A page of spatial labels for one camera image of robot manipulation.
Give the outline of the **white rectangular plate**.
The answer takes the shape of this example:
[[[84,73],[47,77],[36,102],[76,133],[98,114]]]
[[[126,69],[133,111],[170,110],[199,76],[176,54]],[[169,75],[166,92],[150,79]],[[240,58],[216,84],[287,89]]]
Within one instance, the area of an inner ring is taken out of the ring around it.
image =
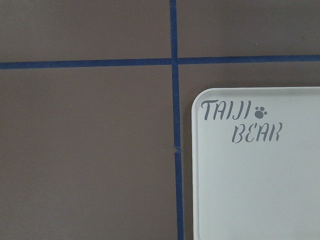
[[[320,89],[211,88],[191,110],[193,237],[320,237]]]

